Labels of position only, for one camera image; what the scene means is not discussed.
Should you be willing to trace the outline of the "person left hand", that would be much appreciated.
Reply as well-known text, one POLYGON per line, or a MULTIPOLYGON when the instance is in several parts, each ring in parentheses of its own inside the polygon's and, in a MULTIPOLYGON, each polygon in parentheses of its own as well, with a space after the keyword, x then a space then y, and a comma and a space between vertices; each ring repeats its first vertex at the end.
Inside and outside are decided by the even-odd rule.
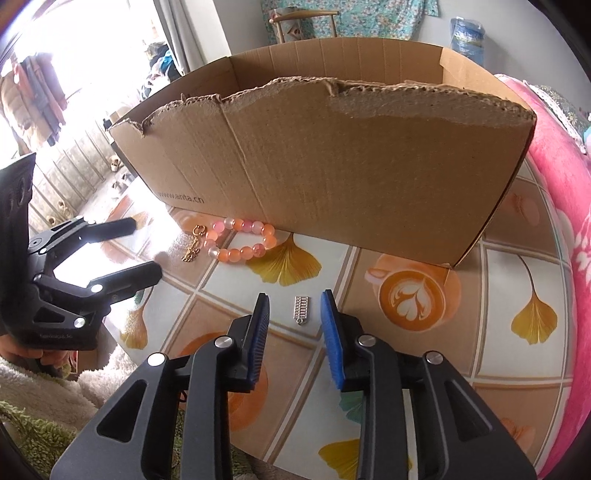
POLYGON ((0 336, 0 354, 5 360, 17 364, 22 359, 39 360, 42 365, 62 367, 71 357, 70 351, 42 350, 24 347, 10 335, 0 336))

